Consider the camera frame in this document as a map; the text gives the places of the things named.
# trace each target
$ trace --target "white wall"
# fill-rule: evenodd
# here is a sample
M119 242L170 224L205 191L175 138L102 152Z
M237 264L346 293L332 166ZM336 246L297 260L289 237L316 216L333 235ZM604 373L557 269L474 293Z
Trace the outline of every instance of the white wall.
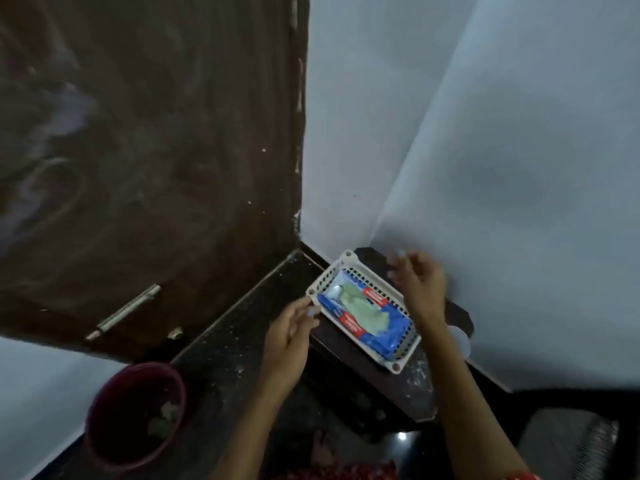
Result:
M95 393L123 364L0 337L0 465L30 479L84 428Z
M514 388L640 385L640 0L479 0L373 245L424 248Z
M301 237L367 245L476 0L311 0Z

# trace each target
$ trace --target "red label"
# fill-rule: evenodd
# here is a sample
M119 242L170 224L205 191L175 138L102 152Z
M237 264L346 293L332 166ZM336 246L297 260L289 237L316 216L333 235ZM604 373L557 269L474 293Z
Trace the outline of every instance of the red label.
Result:
M356 322L356 319L350 313L345 312L342 315L340 315L340 321L357 338L361 338L365 334L365 330L363 329L363 327L358 325L358 322Z
M380 308L382 308L383 306L385 306L389 302L389 300L387 298L385 298L384 296L380 295L380 293L378 293L373 288L370 288L368 286L366 288L364 288L363 293L366 296L368 296L369 298L371 298L373 300L373 303L375 303Z

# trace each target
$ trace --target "white plastic basket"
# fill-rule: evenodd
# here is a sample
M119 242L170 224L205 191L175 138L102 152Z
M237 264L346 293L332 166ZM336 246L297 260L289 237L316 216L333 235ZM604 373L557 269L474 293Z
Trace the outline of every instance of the white plastic basket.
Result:
M375 291L380 293L380 295L387 298L393 305L397 306L398 311L402 313L405 317L411 319L409 314L404 307L404 300L402 295L395 289L393 286L389 285L388 282L384 281L380 278L376 273L370 270L367 266L360 262L356 253L353 251L345 251L342 255L331 265L323 274L321 274L316 281L309 286L307 289L307 295L311 297L315 305L320 305L318 301L318 294L324 293L329 285L336 277L336 275L340 272L340 270L344 270L345 273L353 276L354 278L359 279L360 281L366 283L368 286L373 288ZM396 352L394 354L393 360L387 360L378 352L373 350L366 344L363 344L359 341L337 318L335 318L327 309L322 308L322 312L324 316L329 318L335 325L340 328L347 336L352 339L358 347L360 347L367 355L369 355L375 362L379 363L382 367L387 368L389 371L394 374L399 374L404 369L407 361L411 358L414 350L420 343L420 335L415 330L415 325L413 321L411 322L411 327L404 334L404 338L400 345L396 348Z

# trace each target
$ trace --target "wooden board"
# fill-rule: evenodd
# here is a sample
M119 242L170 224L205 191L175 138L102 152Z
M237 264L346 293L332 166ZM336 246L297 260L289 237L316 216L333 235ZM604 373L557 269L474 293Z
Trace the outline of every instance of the wooden board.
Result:
M0 0L0 292L29 324L0 333L133 360L293 249L307 23L308 0Z

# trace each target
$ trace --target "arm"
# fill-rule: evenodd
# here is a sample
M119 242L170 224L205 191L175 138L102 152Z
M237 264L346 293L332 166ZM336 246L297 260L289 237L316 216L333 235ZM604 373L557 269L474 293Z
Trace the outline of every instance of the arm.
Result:
M309 298L294 301L269 327L258 387L218 460L212 480L258 477L271 427L305 368L309 331L319 323L313 318L319 310L309 304Z
M422 336L456 478L500 480L527 472L449 334L444 270L424 253L402 253L389 263L390 277Z

